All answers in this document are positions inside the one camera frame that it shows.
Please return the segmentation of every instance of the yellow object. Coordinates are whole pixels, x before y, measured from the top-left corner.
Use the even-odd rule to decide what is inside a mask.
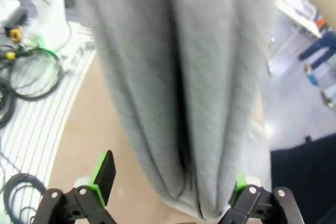
[[[20,28],[15,28],[10,31],[10,37],[13,42],[20,42],[22,39]]]
[[[6,53],[6,58],[8,60],[15,60],[16,59],[16,53],[14,53],[14,52],[7,52]]]

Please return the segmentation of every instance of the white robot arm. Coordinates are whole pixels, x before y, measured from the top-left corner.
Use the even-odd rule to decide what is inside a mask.
[[[28,29],[26,37],[39,37],[43,40],[46,48],[58,51],[67,43],[70,36],[64,0],[31,1],[37,8],[37,18]]]

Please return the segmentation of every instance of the striped white surface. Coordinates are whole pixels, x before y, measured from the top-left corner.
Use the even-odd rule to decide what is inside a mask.
[[[66,74],[60,87],[50,96],[35,102],[18,99],[13,118],[0,130],[3,154],[22,173],[36,176],[46,186],[70,109],[96,54],[90,30],[80,27],[77,38],[80,38],[80,41],[90,42],[86,43],[83,54],[79,50],[73,59],[76,70]],[[0,164],[5,168],[6,181],[18,173],[18,170],[4,158],[0,157]],[[2,175],[0,170],[0,185],[2,185]],[[37,208],[39,201],[38,192],[25,188],[16,195],[14,207],[19,213],[19,210],[26,206]],[[2,195],[0,223],[4,223],[1,220],[1,209],[3,209]],[[33,215],[33,211],[26,210],[23,213],[23,222],[29,223]]]

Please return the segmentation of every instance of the gray fabric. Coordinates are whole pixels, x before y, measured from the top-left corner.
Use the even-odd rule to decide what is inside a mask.
[[[169,205],[218,218],[244,169],[272,0],[78,1],[149,181]]]

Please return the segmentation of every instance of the gray floor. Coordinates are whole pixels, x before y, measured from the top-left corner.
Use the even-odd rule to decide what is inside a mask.
[[[271,54],[295,30],[295,26],[279,14],[276,42]],[[333,62],[316,70],[320,87],[314,87],[303,71],[304,64],[318,57],[316,53],[306,62],[299,62],[296,55],[314,39],[300,33],[284,50],[271,59],[273,76],[266,73],[261,78],[261,93],[266,125],[270,131],[272,149],[286,148],[304,143],[306,135],[312,138],[336,131],[336,111],[323,105],[320,90],[336,83]]]

